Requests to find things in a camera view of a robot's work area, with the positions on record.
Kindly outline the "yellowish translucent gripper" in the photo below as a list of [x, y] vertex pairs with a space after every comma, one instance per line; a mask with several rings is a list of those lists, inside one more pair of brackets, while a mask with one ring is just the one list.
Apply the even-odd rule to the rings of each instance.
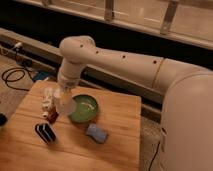
[[72, 92], [70, 89], [57, 88], [53, 93], [54, 104], [65, 106], [72, 102]]

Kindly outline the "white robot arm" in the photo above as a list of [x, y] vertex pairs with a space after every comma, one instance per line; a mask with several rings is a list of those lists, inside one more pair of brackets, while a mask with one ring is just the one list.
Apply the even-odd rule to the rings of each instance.
[[78, 85], [87, 64], [163, 96], [158, 171], [213, 171], [213, 71], [163, 57], [102, 49], [90, 36], [59, 45], [58, 84]]

